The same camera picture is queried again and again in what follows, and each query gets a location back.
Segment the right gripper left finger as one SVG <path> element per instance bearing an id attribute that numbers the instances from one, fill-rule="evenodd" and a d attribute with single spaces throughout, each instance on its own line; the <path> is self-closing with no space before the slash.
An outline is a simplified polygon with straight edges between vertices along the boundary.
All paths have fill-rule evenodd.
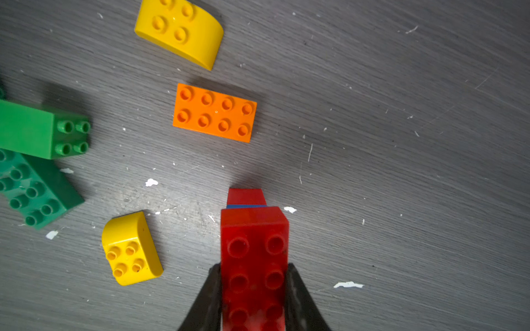
<path id="1" fill-rule="evenodd" d="M 222 329 L 222 275 L 220 264 L 212 266 L 189 313 L 178 331 L 220 331 Z"/>

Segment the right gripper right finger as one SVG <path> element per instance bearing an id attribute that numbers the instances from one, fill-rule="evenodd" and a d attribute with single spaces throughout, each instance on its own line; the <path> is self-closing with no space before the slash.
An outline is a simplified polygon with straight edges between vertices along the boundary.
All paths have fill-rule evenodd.
<path id="1" fill-rule="evenodd" d="M 286 331 L 331 331 L 293 263 L 286 273 L 284 310 Z"/>

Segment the red long lego brick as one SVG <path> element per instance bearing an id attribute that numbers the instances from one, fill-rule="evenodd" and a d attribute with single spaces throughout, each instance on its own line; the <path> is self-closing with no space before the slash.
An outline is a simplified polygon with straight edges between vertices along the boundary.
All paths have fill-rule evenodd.
<path id="1" fill-rule="evenodd" d="M 221 214 L 224 330 L 284 330 L 289 222 L 278 207 Z"/>

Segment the red square lego brick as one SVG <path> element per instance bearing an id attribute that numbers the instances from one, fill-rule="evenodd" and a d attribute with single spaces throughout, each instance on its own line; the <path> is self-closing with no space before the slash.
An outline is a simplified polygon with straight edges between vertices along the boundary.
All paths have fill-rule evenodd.
<path id="1" fill-rule="evenodd" d="M 261 189 L 230 188 L 227 205 L 266 205 Z"/>

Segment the blue square lego brick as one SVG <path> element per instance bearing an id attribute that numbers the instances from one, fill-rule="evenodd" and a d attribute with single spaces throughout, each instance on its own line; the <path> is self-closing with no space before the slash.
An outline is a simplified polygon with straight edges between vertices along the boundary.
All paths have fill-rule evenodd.
<path id="1" fill-rule="evenodd" d="M 226 206 L 226 209 L 247 209 L 247 208 L 267 208 L 268 206 L 267 205 L 227 205 Z"/>

